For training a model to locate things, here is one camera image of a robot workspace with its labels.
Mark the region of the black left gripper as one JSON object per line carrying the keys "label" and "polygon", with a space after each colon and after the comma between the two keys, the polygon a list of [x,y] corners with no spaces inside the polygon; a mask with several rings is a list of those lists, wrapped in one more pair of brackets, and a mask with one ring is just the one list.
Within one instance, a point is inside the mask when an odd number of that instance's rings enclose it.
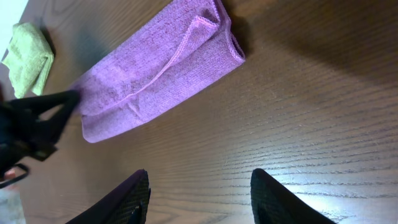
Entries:
{"label": "black left gripper", "polygon": [[[1,177],[24,157],[44,161],[55,153],[54,144],[79,102],[79,92],[68,90],[2,103]],[[62,107],[51,118],[40,121],[38,115],[58,105]],[[34,130],[36,124],[39,133]]]}

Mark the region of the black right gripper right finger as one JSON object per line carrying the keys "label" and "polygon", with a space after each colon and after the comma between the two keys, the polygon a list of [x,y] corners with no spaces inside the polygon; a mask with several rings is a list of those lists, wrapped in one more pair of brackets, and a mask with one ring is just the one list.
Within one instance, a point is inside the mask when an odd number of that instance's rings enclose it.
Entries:
{"label": "black right gripper right finger", "polygon": [[334,224],[262,169],[251,175],[251,205],[258,224]]}

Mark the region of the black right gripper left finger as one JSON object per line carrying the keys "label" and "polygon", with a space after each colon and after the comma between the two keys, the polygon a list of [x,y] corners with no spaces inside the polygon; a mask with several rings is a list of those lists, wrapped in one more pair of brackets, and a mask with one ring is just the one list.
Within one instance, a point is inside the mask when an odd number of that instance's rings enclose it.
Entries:
{"label": "black right gripper left finger", "polygon": [[137,170],[67,224],[145,224],[150,193],[147,171]]}

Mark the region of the purple microfiber cloth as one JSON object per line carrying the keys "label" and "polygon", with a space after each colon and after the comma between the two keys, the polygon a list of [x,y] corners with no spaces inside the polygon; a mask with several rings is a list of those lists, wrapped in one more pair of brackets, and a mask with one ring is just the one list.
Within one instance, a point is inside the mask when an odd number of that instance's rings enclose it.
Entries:
{"label": "purple microfiber cloth", "polygon": [[145,124],[244,61],[220,0],[172,1],[73,84],[83,137],[100,142]]}

